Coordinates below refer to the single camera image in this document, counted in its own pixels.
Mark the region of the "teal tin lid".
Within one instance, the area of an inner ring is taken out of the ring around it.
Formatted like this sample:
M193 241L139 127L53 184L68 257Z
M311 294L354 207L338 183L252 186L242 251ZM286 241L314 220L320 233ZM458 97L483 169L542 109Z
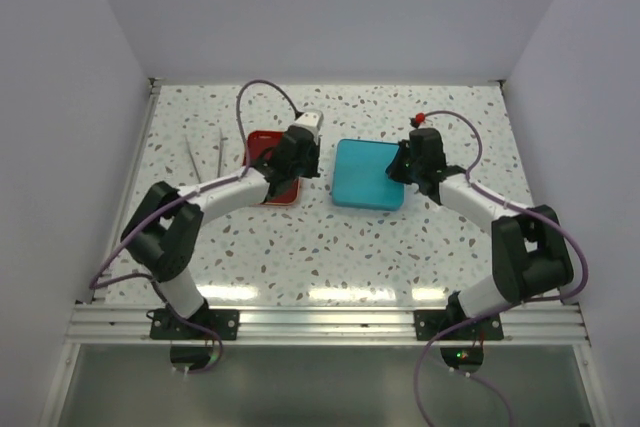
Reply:
M331 192L405 193L404 185L390 180L385 172L397 150L394 143L341 139L336 147Z

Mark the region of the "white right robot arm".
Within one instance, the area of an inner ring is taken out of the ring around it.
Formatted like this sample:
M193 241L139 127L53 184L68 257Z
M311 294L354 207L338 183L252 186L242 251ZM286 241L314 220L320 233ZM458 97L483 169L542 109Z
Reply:
M468 339L493 315L535 296L569 284L574 269L555 211L545 205L528 208L482 194L460 166L449 165L440 133L419 128L398 143L386 168L398 183L416 185L439 206L457 212L487 233L491 241L491 273L476 284L452 293L445 309L451 336Z

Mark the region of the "red lacquer tray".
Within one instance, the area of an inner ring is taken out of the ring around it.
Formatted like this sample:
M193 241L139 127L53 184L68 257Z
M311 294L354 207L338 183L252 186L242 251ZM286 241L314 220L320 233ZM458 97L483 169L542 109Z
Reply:
M256 160L260 154L266 157L270 155L270 150L276 147L281 140L283 131L272 130L256 130L251 132L247 137L246 151L251 161ZM296 179L288 190L281 195L264 202L267 206L286 207L295 204L298 200L301 182Z

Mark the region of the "teal tin box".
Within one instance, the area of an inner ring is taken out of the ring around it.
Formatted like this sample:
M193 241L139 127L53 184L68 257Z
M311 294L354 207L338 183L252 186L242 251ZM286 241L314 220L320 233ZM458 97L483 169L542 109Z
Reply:
M332 191L332 202L339 207L369 209L380 211L396 211L404 203L404 192L390 193L373 191Z

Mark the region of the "metal tongs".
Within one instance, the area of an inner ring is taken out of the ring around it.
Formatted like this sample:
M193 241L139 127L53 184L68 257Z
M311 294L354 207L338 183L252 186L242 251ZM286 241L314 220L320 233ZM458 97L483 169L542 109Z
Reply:
M199 183L212 181L222 175L224 137L219 127L204 133L184 136L187 155Z

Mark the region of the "front aluminium mounting rail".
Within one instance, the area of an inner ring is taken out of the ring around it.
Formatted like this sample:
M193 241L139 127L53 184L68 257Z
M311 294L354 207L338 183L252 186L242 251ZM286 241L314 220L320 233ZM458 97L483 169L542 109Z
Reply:
M159 334L149 305L78 305L64 340L71 344L198 345L198 340ZM233 346L414 346L426 326L402 307L237 307L226 328ZM587 345L577 307L543 303L514 308L480 324L462 342L486 346Z

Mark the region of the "aluminium table frame rail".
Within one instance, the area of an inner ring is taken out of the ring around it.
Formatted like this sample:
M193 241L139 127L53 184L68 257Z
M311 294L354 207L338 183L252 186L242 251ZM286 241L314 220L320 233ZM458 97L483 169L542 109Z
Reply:
M126 223L126 214L128 212L129 202L134 192L137 173L144 154L146 139L149 134L151 124L154 118L156 106L160 96L163 80L160 78L149 78L149 96L144 109L144 117L141 130L134 144L133 157L129 164L123 191L117 206L116 216L108 237L105 260L114 251L120 242L120 235Z

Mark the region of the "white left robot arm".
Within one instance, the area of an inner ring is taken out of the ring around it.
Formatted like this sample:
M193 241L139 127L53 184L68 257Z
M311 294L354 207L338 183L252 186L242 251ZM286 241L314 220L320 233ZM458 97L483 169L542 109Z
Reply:
M269 153L232 175L182 190L158 182L147 191L121 244L150 272L159 295L175 312L172 326L182 337L197 339L208 326L206 300L188 269L201 227L269 202L301 177L317 177L319 153L319 129L294 123Z

